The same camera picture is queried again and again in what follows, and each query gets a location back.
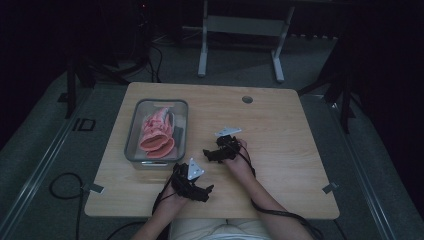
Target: table top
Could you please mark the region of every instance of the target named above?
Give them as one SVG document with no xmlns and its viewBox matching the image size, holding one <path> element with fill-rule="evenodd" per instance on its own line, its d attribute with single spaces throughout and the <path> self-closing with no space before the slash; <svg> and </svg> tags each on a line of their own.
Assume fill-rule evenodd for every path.
<svg viewBox="0 0 424 240">
<path fill-rule="evenodd" d="M 250 104 L 242 98 L 253 98 Z M 131 83 L 118 113 L 90 193 L 90 216 L 150 217 L 153 203 L 172 170 L 137 170 L 124 149 L 137 102 L 183 99 L 188 103 L 186 154 L 205 170 L 196 185 L 213 184 L 209 200 L 190 201 L 181 218 L 256 218 L 247 194 L 224 164 L 209 162 L 202 150 L 217 150 L 215 132 L 241 128 L 233 136 L 248 146 L 257 179 L 288 211 L 310 219 L 335 219 L 339 210 L 299 97 L 294 90 L 185 84 Z"/>
</svg>

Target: plastic container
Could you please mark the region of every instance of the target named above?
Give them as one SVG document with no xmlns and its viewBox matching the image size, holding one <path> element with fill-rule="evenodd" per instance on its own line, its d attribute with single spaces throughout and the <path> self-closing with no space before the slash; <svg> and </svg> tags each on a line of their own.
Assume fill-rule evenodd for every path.
<svg viewBox="0 0 424 240">
<path fill-rule="evenodd" d="M 142 125 L 146 119 L 163 107 L 169 108 L 169 120 L 173 126 L 175 145 L 172 151 L 162 158 L 148 158 L 142 150 L 140 140 L 143 137 Z M 131 122 L 125 157 L 132 162 L 136 169 L 167 170 L 174 166 L 185 155 L 187 136 L 188 104 L 184 100 L 143 99 L 135 108 Z"/>
</svg>

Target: person's left arm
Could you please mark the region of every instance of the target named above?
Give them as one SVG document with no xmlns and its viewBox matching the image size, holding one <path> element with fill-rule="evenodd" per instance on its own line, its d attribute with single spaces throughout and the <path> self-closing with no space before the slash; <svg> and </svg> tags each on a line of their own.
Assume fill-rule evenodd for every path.
<svg viewBox="0 0 424 240">
<path fill-rule="evenodd" d="M 163 191 L 162 200 L 153 216 L 137 231 L 131 238 L 132 240 L 155 240 L 162 230 L 177 216 L 189 199 L 174 193 L 174 189 L 169 184 Z"/>
</svg>

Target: person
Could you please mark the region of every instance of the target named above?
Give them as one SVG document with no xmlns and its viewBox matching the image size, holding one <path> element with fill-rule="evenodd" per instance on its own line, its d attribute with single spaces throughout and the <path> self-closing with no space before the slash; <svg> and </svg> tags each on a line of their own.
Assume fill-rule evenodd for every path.
<svg viewBox="0 0 424 240">
<path fill-rule="evenodd" d="M 268 191 L 255 178 L 251 166 L 243 159 L 248 157 L 247 143 L 238 140 L 241 148 L 236 158 L 225 159 L 223 163 L 228 167 L 237 181 L 247 192 L 251 200 L 262 209 L 287 212 Z M 171 224 L 171 240 L 174 239 L 313 239 L 310 232 L 295 218 L 276 216 L 257 211 L 258 220 L 233 220 L 236 224 L 230 224 L 231 220 L 216 219 L 177 219 L 179 211 L 189 199 L 174 194 L 169 184 L 163 192 L 163 200 L 160 201 L 152 217 L 136 232 L 133 240 L 155 240 L 162 230 Z"/>
</svg>

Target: folded pink fabric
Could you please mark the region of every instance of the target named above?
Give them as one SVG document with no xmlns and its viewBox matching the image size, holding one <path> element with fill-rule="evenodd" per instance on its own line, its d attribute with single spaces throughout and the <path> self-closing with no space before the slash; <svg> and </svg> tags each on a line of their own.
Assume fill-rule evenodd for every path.
<svg viewBox="0 0 424 240">
<path fill-rule="evenodd" d="M 148 158 L 164 157 L 175 145 L 168 112 L 168 108 L 161 108 L 143 123 L 140 148 L 147 152 Z"/>
</svg>

